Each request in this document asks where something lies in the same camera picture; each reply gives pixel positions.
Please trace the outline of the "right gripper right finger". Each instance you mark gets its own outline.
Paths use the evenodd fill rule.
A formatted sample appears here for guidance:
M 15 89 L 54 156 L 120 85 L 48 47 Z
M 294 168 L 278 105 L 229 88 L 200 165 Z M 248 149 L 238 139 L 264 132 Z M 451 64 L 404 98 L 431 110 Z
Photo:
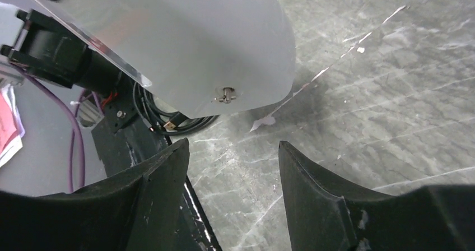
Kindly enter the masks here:
M 355 184 L 287 141 L 278 147 L 292 250 L 473 250 L 474 186 L 398 196 Z

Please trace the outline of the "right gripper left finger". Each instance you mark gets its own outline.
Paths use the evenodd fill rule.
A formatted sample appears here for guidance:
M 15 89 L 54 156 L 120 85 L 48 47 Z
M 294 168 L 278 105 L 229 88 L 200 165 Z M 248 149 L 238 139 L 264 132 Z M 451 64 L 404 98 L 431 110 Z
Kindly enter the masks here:
M 70 194 L 1 192 L 1 249 L 123 250 L 130 212 L 108 178 Z

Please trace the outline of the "white metronome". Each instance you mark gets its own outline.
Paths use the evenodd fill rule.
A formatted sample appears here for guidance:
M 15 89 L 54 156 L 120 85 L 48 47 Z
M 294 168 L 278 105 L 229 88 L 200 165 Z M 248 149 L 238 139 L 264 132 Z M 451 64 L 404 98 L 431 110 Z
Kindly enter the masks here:
M 35 0 L 189 118 L 283 100 L 295 38 L 278 0 Z

